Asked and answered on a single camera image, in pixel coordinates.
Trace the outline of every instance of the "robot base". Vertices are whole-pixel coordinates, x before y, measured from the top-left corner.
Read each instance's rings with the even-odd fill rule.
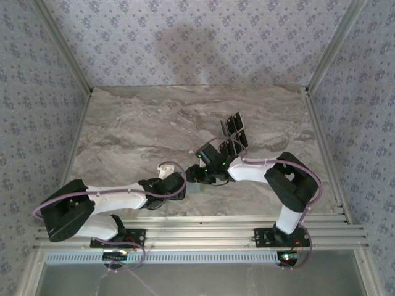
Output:
[[[251,240],[255,242],[257,248],[310,247],[309,235],[300,227],[283,240],[283,244],[275,238],[273,228],[255,228]]]

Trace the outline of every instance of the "patterned wallpaper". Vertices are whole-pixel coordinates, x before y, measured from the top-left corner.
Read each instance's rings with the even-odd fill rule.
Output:
[[[368,1],[314,95],[351,211],[395,295],[395,2]]]
[[[305,85],[349,2],[44,1],[91,86]]]
[[[0,295],[13,295],[31,211],[59,185],[85,95],[30,3],[2,0],[0,10]]]

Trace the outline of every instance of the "wire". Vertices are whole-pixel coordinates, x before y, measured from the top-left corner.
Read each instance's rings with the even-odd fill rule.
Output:
[[[214,141],[214,140],[218,140],[218,139],[227,139],[227,140],[231,140],[231,141],[233,141],[233,142],[235,142],[235,143],[241,145],[241,147],[242,147],[242,148],[244,149],[244,151],[245,151],[244,155],[243,155],[243,156],[240,156],[240,157],[241,157],[241,160],[243,161],[243,163],[246,163],[246,164],[248,164],[248,165],[266,165],[266,164],[276,164],[276,163],[280,163],[280,164],[283,164],[283,165],[290,165],[290,166],[292,166],[292,167],[295,167],[295,168],[298,168],[298,169],[304,171],[305,173],[307,173],[308,175],[310,175],[310,176],[314,179],[314,181],[317,183],[317,186],[318,186],[318,194],[317,194],[317,196],[316,196],[313,200],[311,200],[311,201],[306,205],[306,209],[303,211],[303,214],[301,215],[301,217],[300,217],[300,219],[299,219],[299,222],[298,222],[298,226],[299,226],[300,228],[302,228],[302,229],[306,232],[306,234],[308,235],[308,237],[309,237],[309,243],[310,243],[309,252],[308,252],[308,254],[307,254],[305,260],[304,260],[301,264],[297,265],[296,267],[293,267],[293,266],[287,265],[286,263],[283,263],[283,264],[286,265],[286,266],[282,266],[282,268],[284,269],[285,267],[287,267],[287,268],[290,269],[290,270],[294,270],[294,269],[302,268],[303,266],[305,266],[305,265],[307,264],[307,262],[308,262],[308,261],[310,260],[310,258],[311,258],[312,251],[313,251],[313,243],[312,243],[312,240],[311,240],[310,233],[308,232],[308,230],[307,230],[306,227],[304,227],[303,225],[301,225],[301,223],[302,223],[304,217],[306,216],[307,212],[310,210],[311,205],[313,205],[314,203],[318,202],[318,201],[321,199],[321,196],[322,196],[322,194],[323,194],[323,187],[322,187],[321,179],[320,179],[313,171],[311,171],[310,169],[308,169],[308,168],[306,168],[306,167],[304,167],[304,166],[302,166],[302,165],[300,165],[300,164],[298,164],[298,163],[289,162],[289,161],[287,161],[287,160],[270,159],[270,160],[261,160],[261,161],[255,161],[255,162],[251,162],[251,161],[245,160],[244,157],[248,154],[247,147],[245,147],[245,146],[243,145],[243,143],[241,143],[240,141],[235,140],[235,139],[232,139],[232,138],[229,138],[229,137],[216,137],[216,138],[213,138],[213,139],[209,140],[207,143],[210,143],[210,142],[212,142],[212,141]]]
[[[129,272],[132,276],[134,276],[145,288],[150,291],[153,295],[159,296],[158,293],[156,293],[149,285],[147,285],[137,274],[133,272],[134,269],[139,268],[141,265],[143,265],[145,259],[146,259],[146,251],[144,247],[140,244],[137,244],[136,242],[109,242],[104,239],[98,239],[97,237],[94,237],[93,239],[97,240],[98,242],[106,245],[132,245],[134,247],[140,248],[143,251],[143,256],[141,257],[141,260],[137,265],[132,266],[130,268],[125,268],[125,269],[115,269],[111,268],[111,266],[118,264],[124,266],[124,264],[120,261],[113,260],[110,262],[110,264],[107,267],[107,270],[112,273],[121,273],[121,272]]]
[[[74,192],[74,193],[68,193],[68,194],[64,194],[58,197],[55,197],[54,199],[48,200],[47,202],[43,202],[41,205],[39,205],[38,207],[36,207],[33,212],[32,215],[37,218],[42,220],[43,217],[40,216],[38,214],[39,211],[41,211],[43,208],[47,207],[48,205],[51,205],[55,202],[58,202],[60,200],[64,200],[64,199],[69,199],[72,197],[77,197],[77,196],[83,196],[83,195],[97,195],[97,194],[110,194],[110,193],[122,193],[122,192],[135,192],[135,193],[141,193],[141,194],[146,194],[146,195],[150,195],[159,199],[167,199],[169,197],[173,197],[179,193],[181,193],[184,188],[186,187],[186,173],[185,170],[183,169],[183,167],[181,165],[179,165],[177,162],[173,162],[173,161],[167,161],[167,162],[162,162],[159,166],[161,165],[165,165],[165,164],[173,164],[176,167],[178,167],[181,170],[181,175],[184,179],[184,183],[181,186],[181,188],[179,188],[179,190],[177,190],[174,193],[170,193],[170,194],[155,194],[155,193],[151,193],[148,191],[144,191],[144,190],[139,190],[139,189],[110,189],[110,190],[104,190],[104,191],[81,191],[81,192]]]
[[[304,227],[303,225],[299,225],[299,227],[302,228],[302,229],[306,232],[307,236],[309,237],[309,244],[310,244],[309,252],[307,253],[307,256],[306,256],[306,258],[303,260],[303,262],[302,262],[301,264],[297,265],[297,266],[291,266],[291,265],[288,265],[288,264],[285,263],[285,262],[281,262],[282,265],[285,265],[285,266],[282,266],[282,267],[281,267],[282,269],[294,270],[294,269],[302,268],[303,266],[305,266],[305,265],[307,264],[307,262],[308,262],[308,261],[310,260],[310,258],[311,258],[312,251],[313,251],[313,243],[312,243],[312,241],[311,241],[311,235],[310,235],[310,233],[309,233],[309,231],[307,230],[306,227]]]

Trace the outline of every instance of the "gray marble surface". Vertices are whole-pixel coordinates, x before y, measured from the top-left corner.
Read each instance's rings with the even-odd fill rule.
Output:
[[[95,88],[70,179],[122,186],[157,176],[157,165],[198,163],[194,151],[221,135],[220,120],[240,111],[251,158],[296,155],[321,177],[322,199],[312,213],[331,213],[335,198],[299,87],[295,85],[137,86]],[[242,181],[204,186],[183,201],[130,216],[274,215],[281,202],[267,184]]]

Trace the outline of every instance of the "metal bar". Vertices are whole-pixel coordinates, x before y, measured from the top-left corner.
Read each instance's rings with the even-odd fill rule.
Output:
[[[325,130],[323,129],[321,120],[319,119],[317,106],[315,105],[313,95],[306,94],[307,108],[309,109],[309,114],[312,120],[315,134],[317,136],[318,146],[321,150],[321,154],[324,158],[324,163],[328,176],[330,179],[330,184],[332,185],[335,198],[343,206],[344,215],[348,223],[352,224],[353,219],[348,207],[346,200],[346,195],[343,191],[343,187],[340,183],[340,177],[338,171],[335,167],[335,162],[333,160],[332,154],[329,149],[328,142],[325,137]],[[355,259],[357,260],[360,274],[364,282],[365,289],[368,296],[385,296],[383,283],[378,275],[378,270],[375,262],[373,261],[372,252],[369,248],[367,250],[357,249],[354,251]]]
[[[62,36],[62,33],[57,28],[51,13],[48,11],[48,8],[42,2],[42,0],[30,0],[30,3],[38,14],[38,17],[43,22],[44,27],[47,29],[59,52],[62,54],[65,63],[75,77],[78,85],[86,94],[89,94],[91,92],[89,83],[86,80],[78,62],[75,60],[73,53],[66,43],[66,40]]]
[[[144,227],[146,229],[145,247],[147,250],[251,250],[256,249],[251,240],[254,235],[253,229],[272,227],[272,223],[254,222],[257,217],[239,216],[238,222],[227,222],[228,217],[171,217],[162,221],[162,217],[145,218],[146,223],[136,225],[130,222],[125,227]],[[329,227],[325,223],[309,223],[305,225],[310,231],[314,248],[331,250],[334,249],[360,249],[367,247],[365,231],[358,225],[348,225],[343,221],[333,222],[329,220]],[[75,237],[64,242],[49,242],[44,229],[37,232],[35,247],[46,250],[91,250],[90,239]]]
[[[259,222],[276,222],[278,219],[278,215],[269,215],[269,216],[191,216],[191,217],[137,217],[135,219],[130,219],[128,217],[121,217],[121,220],[124,224],[133,223],[136,224],[159,224],[161,226],[166,226],[174,223],[184,223],[187,225],[190,224],[229,224],[229,223],[259,223]],[[336,214],[312,214],[307,215],[304,220],[305,223],[310,222],[332,222],[332,221],[346,221],[346,217],[344,215],[336,215]]]
[[[75,135],[74,135],[72,150],[70,151],[70,155],[67,159],[66,170],[64,171],[64,173],[62,175],[62,179],[60,181],[61,186],[65,186],[67,181],[69,180],[70,172],[73,167],[75,153],[77,151],[78,141],[80,140],[82,125],[83,125],[83,122],[85,119],[86,111],[88,109],[88,104],[89,104],[90,100],[91,100],[91,93],[89,93],[87,95],[87,98],[85,100],[85,105],[84,105],[84,108],[83,108],[83,111],[82,111],[82,114],[80,117],[80,121],[78,122],[77,131],[75,132]]]
[[[322,81],[323,77],[328,71],[329,66],[335,59],[337,53],[340,50],[344,40],[354,26],[362,8],[365,6],[367,0],[351,0],[342,19],[339,22],[333,36],[331,37],[328,46],[325,48],[318,65],[316,66],[310,80],[307,84],[309,94],[313,94],[317,89],[318,85]]]

